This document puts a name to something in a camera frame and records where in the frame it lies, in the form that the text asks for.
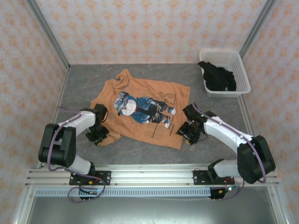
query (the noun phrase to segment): laundry basket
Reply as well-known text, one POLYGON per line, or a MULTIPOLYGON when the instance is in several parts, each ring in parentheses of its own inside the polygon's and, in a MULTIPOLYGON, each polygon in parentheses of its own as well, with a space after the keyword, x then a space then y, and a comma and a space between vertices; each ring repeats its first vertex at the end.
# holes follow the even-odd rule
POLYGON ((202 50, 199 52, 200 61, 210 62, 217 67, 223 67, 228 71, 232 71, 237 84, 236 91, 211 91, 206 87, 204 80, 206 95, 208 97, 238 97, 244 93, 249 93, 251 88, 247 78, 247 74, 237 51, 231 50, 202 50))

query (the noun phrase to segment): white robotic arm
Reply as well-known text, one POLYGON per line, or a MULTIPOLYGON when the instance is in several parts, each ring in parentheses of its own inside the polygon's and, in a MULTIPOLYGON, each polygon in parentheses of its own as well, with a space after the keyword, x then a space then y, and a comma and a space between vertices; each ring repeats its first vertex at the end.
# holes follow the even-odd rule
POLYGON ((109 133, 101 125, 106 114, 107 109, 104 105, 96 105, 94 109, 82 109, 79 114, 65 122, 48 124, 43 134, 39 161, 47 162, 51 152, 51 164, 68 168, 74 173, 94 176, 94 164, 76 154, 76 137, 87 129, 87 138, 95 145, 100 144, 109 133))
POLYGON ((229 146, 236 154, 237 160, 219 160, 208 167, 208 178, 216 179, 241 176, 246 182, 260 181, 275 169, 275 163, 267 141, 262 136, 253 137, 242 133, 222 121, 216 114, 201 112, 195 104, 184 108, 188 118, 177 134, 187 139, 189 144, 198 142, 201 133, 212 135, 229 146))

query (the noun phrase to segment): orange t-shirt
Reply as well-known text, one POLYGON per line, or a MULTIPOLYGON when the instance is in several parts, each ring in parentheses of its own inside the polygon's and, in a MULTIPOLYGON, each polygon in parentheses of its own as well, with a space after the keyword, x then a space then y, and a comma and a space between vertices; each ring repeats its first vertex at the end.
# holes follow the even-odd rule
POLYGON ((133 78, 124 69, 116 79, 105 82, 91 108, 103 104, 108 118, 103 124, 109 130, 101 146, 121 137, 154 145, 180 149, 182 136, 176 135, 186 121, 183 109, 189 103, 190 87, 177 83, 133 78))

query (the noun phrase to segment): cartoon boy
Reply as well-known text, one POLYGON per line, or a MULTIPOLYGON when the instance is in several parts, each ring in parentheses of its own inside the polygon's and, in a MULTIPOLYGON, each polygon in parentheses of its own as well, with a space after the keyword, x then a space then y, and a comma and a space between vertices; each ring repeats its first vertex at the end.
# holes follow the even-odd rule
POLYGON ((170 116, 165 116, 162 112, 176 114, 176 109, 168 106, 165 102, 150 97, 135 98, 124 91, 120 92, 115 100, 114 108, 117 110, 118 116, 131 116, 140 124, 163 122, 166 128, 170 125, 170 116))

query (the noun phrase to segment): wall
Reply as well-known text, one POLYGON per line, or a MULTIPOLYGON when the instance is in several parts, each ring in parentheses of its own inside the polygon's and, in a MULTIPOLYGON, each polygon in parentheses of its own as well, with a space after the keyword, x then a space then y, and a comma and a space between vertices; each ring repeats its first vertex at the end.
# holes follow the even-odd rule
POLYGON ((38 163, 65 69, 24 0, 0 2, 0 223, 10 224, 38 163))
POLYGON ((244 60, 251 83, 245 99, 283 180, 299 223, 299 2, 280 0, 244 60))
POLYGON ((266 0, 37 0, 70 64, 195 63, 239 51, 266 0))

